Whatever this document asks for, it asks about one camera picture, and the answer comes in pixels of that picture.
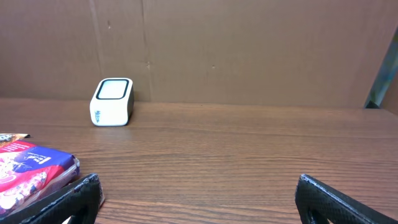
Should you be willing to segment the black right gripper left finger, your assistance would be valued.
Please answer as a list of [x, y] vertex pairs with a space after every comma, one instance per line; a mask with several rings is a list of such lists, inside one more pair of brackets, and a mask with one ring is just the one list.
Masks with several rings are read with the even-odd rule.
[[29, 205], [28, 207], [1, 218], [2, 224], [94, 224], [102, 188], [98, 174], [89, 174], [59, 191]]

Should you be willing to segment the red purple packet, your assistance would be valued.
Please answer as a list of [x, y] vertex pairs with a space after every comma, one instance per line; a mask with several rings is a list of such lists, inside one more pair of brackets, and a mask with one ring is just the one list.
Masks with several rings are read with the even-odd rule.
[[67, 152], [15, 141], [1, 148], [1, 217], [60, 190], [80, 173]]

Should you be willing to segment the yellow snack bag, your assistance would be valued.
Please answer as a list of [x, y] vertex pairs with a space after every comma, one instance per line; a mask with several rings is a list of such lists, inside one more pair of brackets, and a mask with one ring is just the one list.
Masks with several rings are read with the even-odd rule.
[[1, 133], [0, 134], [0, 147], [7, 146], [17, 140], [29, 138], [30, 134], [16, 134], [16, 133]]

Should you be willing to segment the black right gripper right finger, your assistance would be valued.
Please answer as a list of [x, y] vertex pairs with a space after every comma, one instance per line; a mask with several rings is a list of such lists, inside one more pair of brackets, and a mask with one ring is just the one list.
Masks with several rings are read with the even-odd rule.
[[307, 174], [298, 179], [295, 204], [302, 223], [397, 224], [397, 220]]

